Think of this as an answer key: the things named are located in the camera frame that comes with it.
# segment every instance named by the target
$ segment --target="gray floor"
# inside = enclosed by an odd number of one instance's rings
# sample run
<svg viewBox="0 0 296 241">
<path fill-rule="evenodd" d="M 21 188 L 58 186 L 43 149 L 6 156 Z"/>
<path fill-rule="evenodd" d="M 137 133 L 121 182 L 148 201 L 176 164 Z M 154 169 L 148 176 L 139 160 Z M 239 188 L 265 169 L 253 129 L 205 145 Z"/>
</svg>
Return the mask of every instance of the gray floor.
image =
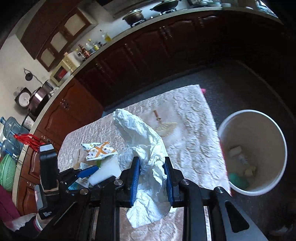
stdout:
<svg viewBox="0 0 296 241">
<path fill-rule="evenodd" d="M 233 191 L 235 200 L 265 234 L 271 229 L 280 227 L 287 219 L 287 204 L 294 195 L 292 187 L 295 186 L 293 176 L 295 123 L 270 89 L 248 69 L 235 61 L 219 62 L 204 70 L 145 91 L 141 95 L 122 102 L 116 108 L 125 108 L 166 91 L 195 84 L 207 90 L 206 100 L 217 128 L 231 113 L 243 109 L 254 109 L 269 115 L 283 131 L 288 147 L 288 163 L 280 183 L 269 193 L 257 197 L 244 196 Z M 105 115 L 116 108 L 108 110 Z"/>
</svg>

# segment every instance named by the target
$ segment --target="bottle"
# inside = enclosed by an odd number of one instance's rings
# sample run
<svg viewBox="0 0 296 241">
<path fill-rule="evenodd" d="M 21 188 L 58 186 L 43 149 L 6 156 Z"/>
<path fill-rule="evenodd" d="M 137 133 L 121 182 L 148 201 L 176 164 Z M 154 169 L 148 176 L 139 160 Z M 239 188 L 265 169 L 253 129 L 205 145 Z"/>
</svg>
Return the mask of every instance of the bottle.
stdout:
<svg viewBox="0 0 296 241">
<path fill-rule="evenodd" d="M 14 144 L 19 151 L 22 150 L 22 147 L 24 146 L 23 143 L 19 142 L 14 138 L 14 134 L 28 134 L 29 131 L 21 126 L 15 118 L 12 116 L 9 117 L 7 120 L 4 119 L 4 117 L 1 117 L 0 123 L 4 125 L 3 128 L 3 135 L 8 139 L 12 144 Z"/>
<path fill-rule="evenodd" d="M 99 46 L 97 44 L 95 44 L 94 42 L 92 42 L 91 39 L 89 39 L 89 44 L 94 48 L 95 51 L 99 50 Z"/>
<path fill-rule="evenodd" d="M 106 41 L 106 42 L 110 42 L 112 39 L 111 39 L 111 37 L 108 35 L 108 33 L 105 33 L 105 31 L 104 30 L 100 30 L 101 31 L 101 34 L 102 34 L 102 37 L 103 37 L 103 39 Z"/>
<path fill-rule="evenodd" d="M 81 46 L 81 44 L 78 44 L 78 46 L 81 48 L 81 52 L 83 53 L 84 57 L 89 58 L 91 56 L 85 47 Z"/>
<path fill-rule="evenodd" d="M 90 54 L 95 52 L 94 48 L 88 43 L 85 44 L 85 48 Z"/>
<path fill-rule="evenodd" d="M 20 150 L 8 139 L 5 139 L 3 143 L 0 142 L 0 147 L 0 154 L 2 157 L 5 157 L 7 154 L 9 154 L 14 160 L 18 161 L 20 157 Z"/>
<path fill-rule="evenodd" d="M 75 50 L 76 54 L 77 54 L 77 59 L 79 61 L 85 61 L 86 60 L 86 57 L 84 57 L 84 55 L 82 54 L 82 52 L 78 49 Z"/>
</svg>

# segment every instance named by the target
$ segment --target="white trash bin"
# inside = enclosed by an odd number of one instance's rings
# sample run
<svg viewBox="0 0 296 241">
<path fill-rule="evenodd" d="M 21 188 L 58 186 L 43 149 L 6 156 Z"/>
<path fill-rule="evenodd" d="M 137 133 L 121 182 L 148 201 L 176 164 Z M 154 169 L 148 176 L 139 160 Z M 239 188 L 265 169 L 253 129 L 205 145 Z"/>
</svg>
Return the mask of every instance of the white trash bin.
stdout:
<svg viewBox="0 0 296 241">
<path fill-rule="evenodd" d="M 287 145 L 278 125 L 256 110 L 241 110 L 227 117 L 218 129 L 227 172 L 242 176 L 243 164 L 231 158 L 231 148 L 241 146 L 250 165 L 257 167 L 249 187 L 242 190 L 230 182 L 231 188 L 248 196 L 258 196 L 274 188 L 286 168 Z"/>
</svg>

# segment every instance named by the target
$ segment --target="blue water bottle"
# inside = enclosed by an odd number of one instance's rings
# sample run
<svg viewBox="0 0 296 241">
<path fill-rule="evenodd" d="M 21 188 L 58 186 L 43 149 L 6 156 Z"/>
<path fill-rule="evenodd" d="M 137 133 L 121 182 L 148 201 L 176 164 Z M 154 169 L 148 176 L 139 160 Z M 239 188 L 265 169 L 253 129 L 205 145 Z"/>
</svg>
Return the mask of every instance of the blue water bottle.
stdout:
<svg viewBox="0 0 296 241">
<path fill-rule="evenodd" d="M 0 142 L 0 154 L 5 157 L 9 154 L 15 161 L 20 157 L 20 150 L 14 144 L 12 144 L 8 139 L 4 140 L 3 143 Z"/>
<path fill-rule="evenodd" d="M 21 126 L 15 118 L 12 116 L 9 117 L 7 120 L 4 117 L 1 117 L 0 122 L 4 125 L 3 135 L 13 144 L 15 145 L 19 151 L 22 150 L 24 146 L 23 143 L 19 142 L 14 138 L 14 134 L 28 134 L 29 131 Z"/>
</svg>

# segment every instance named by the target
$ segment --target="table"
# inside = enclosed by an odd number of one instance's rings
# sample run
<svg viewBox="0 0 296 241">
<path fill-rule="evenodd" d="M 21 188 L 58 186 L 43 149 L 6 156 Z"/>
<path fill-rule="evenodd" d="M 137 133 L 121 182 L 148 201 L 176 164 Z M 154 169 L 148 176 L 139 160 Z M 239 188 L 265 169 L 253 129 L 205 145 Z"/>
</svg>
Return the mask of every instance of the table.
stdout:
<svg viewBox="0 0 296 241">
<path fill-rule="evenodd" d="M 165 137 L 167 153 L 174 168 L 182 171 L 185 178 L 200 187 L 214 189 L 222 186 L 230 193 L 225 161 L 223 159 L 216 125 L 199 85 L 174 89 L 140 101 L 125 108 L 156 128 L 154 110 L 162 122 L 177 122 L 174 131 Z M 109 114 L 67 135 L 58 156 L 60 171 L 77 164 L 81 143 L 109 141 L 119 153 L 126 150 L 124 140 L 116 131 Z M 207 239 L 210 225 L 205 209 Z M 183 208 L 169 213 L 154 223 L 133 229 L 126 217 L 126 209 L 120 209 L 121 240 L 182 240 Z"/>
</svg>

